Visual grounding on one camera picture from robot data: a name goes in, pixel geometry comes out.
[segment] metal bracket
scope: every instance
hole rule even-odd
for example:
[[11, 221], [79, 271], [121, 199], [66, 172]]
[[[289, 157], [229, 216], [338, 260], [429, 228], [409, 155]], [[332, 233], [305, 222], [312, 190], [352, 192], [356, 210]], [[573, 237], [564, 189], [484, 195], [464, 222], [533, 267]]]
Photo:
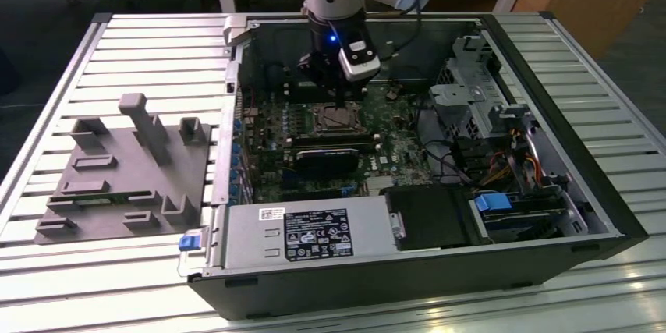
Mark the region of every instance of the metal bracket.
[[492, 132], [505, 132], [507, 121], [519, 120], [528, 111], [525, 105], [495, 105], [488, 113]]
[[248, 17], [245, 15], [232, 15], [224, 19], [221, 32], [228, 46], [237, 46], [249, 38]]

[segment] floor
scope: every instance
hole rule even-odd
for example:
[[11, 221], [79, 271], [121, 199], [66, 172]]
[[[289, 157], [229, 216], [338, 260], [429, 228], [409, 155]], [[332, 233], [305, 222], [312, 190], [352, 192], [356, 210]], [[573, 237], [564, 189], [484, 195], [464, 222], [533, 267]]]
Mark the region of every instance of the floor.
[[[246, 8], [270, 0], [242, 0]], [[0, 0], [0, 48], [22, 82], [0, 96], [0, 178], [47, 101], [95, 12], [216, 12], [214, 0]], [[666, 131], [666, 0], [649, 0], [600, 65], [661, 133]]]

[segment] metal slat surface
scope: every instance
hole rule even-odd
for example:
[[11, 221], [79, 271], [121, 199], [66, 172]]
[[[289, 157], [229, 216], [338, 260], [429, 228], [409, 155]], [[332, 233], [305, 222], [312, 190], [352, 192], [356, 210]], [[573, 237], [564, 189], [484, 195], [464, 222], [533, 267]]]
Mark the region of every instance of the metal slat surface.
[[146, 38], [137, 39], [101, 39], [97, 43], [97, 51], [137, 48], [186, 48], [186, 47], [224, 47], [226, 45], [222, 37], [200, 38]]
[[[63, 117], [54, 119], [53, 131], [42, 139], [46, 154], [37, 155], [35, 173], [21, 187], [23, 196], [11, 207], [11, 221], [0, 232], [0, 246], [5, 245], [0, 247], [0, 289], [3, 291], [0, 293], [0, 330], [556, 332], [625, 331], [633, 327], [647, 330], [664, 321], [666, 170], [661, 169], [666, 158], [661, 148], [644, 135], [625, 106], [597, 82], [588, 62], [579, 61], [577, 56], [569, 61], [569, 55], [557, 55], [565, 52], [575, 56], [571, 50], [563, 49], [568, 41], [551, 25], [536, 14], [500, 16], [497, 20], [524, 54], [544, 54], [527, 55], [529, 66], [652, 235], [647, 241], [611, 259], [580, 264], [544, 285], [324, 311], [269, 322], [225, 321], [184, 285], [176, 270], [178, 235], [33, 245], [35, 217], [43, 212], [45, 199], [67, 160], [66, 151], [73, 147], [66, 134], [75, 117], [99, 115], [106, 127], [131, 126], [115, 110], [114, 98], [122, 90], [137, 90], [154, 97], [148, 102], [148, 111], [160, 114], [165, 125], [174, 125], [181, 117], [192, 116], [213, 126], [218, 123], [220, 101], [206, 96], [224, 81], [224, 57], [213, 68], [209, 68], [209, 60], [214, 58], [182, 59], [194, 62], [189, 65], [194, 67], [186, 70], [168, 66], [169, 61], [178, 59], [161, 58], [157, 65], [148, 66], [144, 63], [150, 60], [130, 61], [126, 57], [150, 59], [145, 51], [161, 48], [164, 51], [198, 47], [221, 50], [218, 26], [224, 24], [224, 16], [114, 15], [93, 55], [101, 59], [101, 65], [87, 63], [91, 70], [70, 83], [77, 89], [61, 104]], [[121, 51], [109, 52], [121, 49], [129, 52], [123, 58], [127, 61], [106, 61], [122, 57]], [[544, 56], [567, 60], [544, 61]], [[154, 72], [150, 70], [154, 68], [169, 70]], [[209, 159], [214, 156], [213, 145]], [[206, 181], [212, 180], [213, 172], [214, 164], [209, 164]], [[209, 194], [206, 185], [204, 201]], [[209, 207], [204, 207], [201, 222], [209, 213]], [[77, 281], [61, 282], [63, 279]]]
[[222, 48], [144, 48], [134, 50], [97, 50], [90, 61], [105, 60], [148, 60], [169, 58], [221, 58], [229, 51]]
[[224, 70], [186, 72], [105, 73], [86, 74], [77, 87], [154, 85], [169, 83], [204, 83], [224, 80]]

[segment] black cable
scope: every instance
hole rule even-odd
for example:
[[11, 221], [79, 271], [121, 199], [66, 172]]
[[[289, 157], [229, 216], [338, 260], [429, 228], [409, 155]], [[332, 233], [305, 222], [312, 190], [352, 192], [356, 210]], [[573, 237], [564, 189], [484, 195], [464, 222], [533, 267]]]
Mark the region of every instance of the black cable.
[[393, 58], [393, 55], [409, 44], [413, 42], [416, 39], [417, 35], [420, 34], [420, 29], [421, 29], [421, 13], [420, 13], [420, 0], [413, 0], [413, 3], [410, 7], [406, 9], [405, 12], [410, 12], [412, 9], [416, 9], [416, 27], [413, 29], [413, 33], [410, 37], [398, 45], [393, 47], [393, 51], [388, 56], [384, 58], [380, 58], [380, 62], [386, 62]]
[[413, 116], [413, 124], [414, 124], [414, 127], [413, 127], [413, 131], [416, 132], [416, 144], [420, 146], [420, 148], [425, 151], [425, 154], [429, 158], [432, 158], [434, 161], [438, 162], [438, 165], [440, 167], [444, 165], [445, 167], [448, 167], [448, 169], [450, 169], [457, 177], [460, 177], [460, 181], [468, 185], [468, 186], [472, 186], [472, 187], [480, 187], [480, 185], [476, 183], [476, 181], [473, 181], [470, 179], [470, 177], [466, 176], [466, 174], [464, 173], [464, 171], [461, 169], [458, 169], [453, 164], [450, 164], [448, 161], [444, 160], [444, 157], [445, 155], [438, 158], [426, 148], [425, 148], [425, 144], [429, 144], [429, 143], [444, 143], [448, 141], [446, 140], [429, 140], [428, 142], [422, 143], [420, 141], [420, 136], [417, 134], [417, 120], [420, 118], [420, 111], [422, 109], [422, 104], [425, 103], [425, 96], [421, 97], [420, 99], [420, 103], [417, 105], [417, 110], [416, 110], [416, 115]]

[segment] robotic arm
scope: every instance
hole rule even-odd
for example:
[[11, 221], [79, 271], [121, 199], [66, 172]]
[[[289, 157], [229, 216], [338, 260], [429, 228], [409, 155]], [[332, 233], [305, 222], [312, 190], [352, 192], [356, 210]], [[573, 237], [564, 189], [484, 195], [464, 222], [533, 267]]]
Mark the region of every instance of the robotic arm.
[[[300, 72], [334, 96], [337, 105], [354, 97], [380, 69], [380, 57], [365, 28], [365, 0], [305, 0], [312, 51]], [[398, 10], [426, 0], [376, 0]]]

